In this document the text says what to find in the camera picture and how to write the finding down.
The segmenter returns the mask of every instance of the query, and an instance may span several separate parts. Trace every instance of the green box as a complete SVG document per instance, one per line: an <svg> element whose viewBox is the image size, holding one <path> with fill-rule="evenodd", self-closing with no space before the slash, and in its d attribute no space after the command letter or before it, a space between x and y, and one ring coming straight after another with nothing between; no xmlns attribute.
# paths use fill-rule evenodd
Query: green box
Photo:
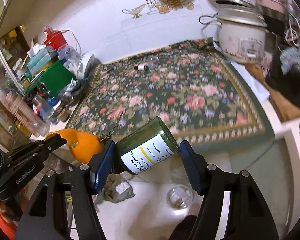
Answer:
<svg viewBox="0 0 300 240"><path fill-rule="evenodd" d="M76 77L58 60L44 71L26 92L30 92L35 86L39 87L43 83L51 95L57 97L60 91L71 82L71 79L76 80Z"/></svg>

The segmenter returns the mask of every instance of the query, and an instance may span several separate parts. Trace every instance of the yellow stripe on label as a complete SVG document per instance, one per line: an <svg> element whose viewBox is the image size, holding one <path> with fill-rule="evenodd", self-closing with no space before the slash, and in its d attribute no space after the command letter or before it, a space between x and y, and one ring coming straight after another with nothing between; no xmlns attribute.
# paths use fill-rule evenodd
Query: yellow stripe on label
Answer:
<svg viewBox="0 0 300 240"><path fill-rule="evenodd" d="M143 153L143 155L147 158L148 161L150 161L153 165L155 165L155 163L153 161L150 160L150 158L148 157L148 155L145 153L145 151L143 150L142 147L140 147L141 152Z"/></svg>

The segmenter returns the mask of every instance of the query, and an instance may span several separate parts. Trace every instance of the blue patterned cloth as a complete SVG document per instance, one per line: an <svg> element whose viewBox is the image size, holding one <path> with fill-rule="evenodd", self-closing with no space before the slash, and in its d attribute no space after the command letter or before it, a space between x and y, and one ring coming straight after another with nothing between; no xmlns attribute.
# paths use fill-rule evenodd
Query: blue patterned cloth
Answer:
<svg viewBox="0 0 300 240"><path fill-rule="evenodd" d="M294 64L300 66L300 51L295 47L285 49L280 55L282 73L287 74Z"/></svg>

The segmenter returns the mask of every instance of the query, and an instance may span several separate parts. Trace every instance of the bottle label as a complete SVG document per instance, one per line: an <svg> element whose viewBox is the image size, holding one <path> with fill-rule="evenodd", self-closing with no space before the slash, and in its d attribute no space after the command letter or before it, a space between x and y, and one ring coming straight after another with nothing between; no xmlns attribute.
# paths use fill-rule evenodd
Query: bottle label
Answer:
<svg viewBox="0 0 300 240"><path fill-rule="evenodd" d="M149 170L174 154L161 135L153 137L130 152L121 156L123 163L135 174Z"/></svg>

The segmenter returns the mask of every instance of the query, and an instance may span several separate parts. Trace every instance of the white cable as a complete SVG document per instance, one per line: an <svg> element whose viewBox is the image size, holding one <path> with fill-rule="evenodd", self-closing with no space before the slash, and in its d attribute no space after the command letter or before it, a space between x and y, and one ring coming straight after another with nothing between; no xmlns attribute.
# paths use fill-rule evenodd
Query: white cable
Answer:
<svg viewBox="0 0 300 240"><path fill-rule="evenodd" d="M71 32L72 33L72 36L73 36L73 38L74 38L74 40L76 41L76 44L75 44L75 51L77 52L77 50L78 50L78 47L79 47L79 49L80 49L80 55L81 55L81 46L80 46L80 43L79 43L79 41L77 40L77 38L76 38L76 36L74 36L74 33L71 31L71 30L69 30L69 29L66 29L66 30L57 30L57 29L53 29L52 31L60 31L61 33L66 33L66 32Z"/></svg>
<svg viewBox="0 0 300 240"><path fill-rule="evenodd" d="M299 24L298 19L297 19L296 17L294 17L292 14L289 13L289 15L288 15L288 19L289 19L289 29L286 31L285 40L286 40L287 42L292 42L296 47L299 47L299 43L295 43L295 40L297 40L297 39L299 38L299 36L298 36L297 31L295 31L295 30L292 28L290 16L293 17L293 19L296 21L296 23L297 23L297 25L298 25L298 28L299 28L299 31L300 31L300 24Z"/></svg>

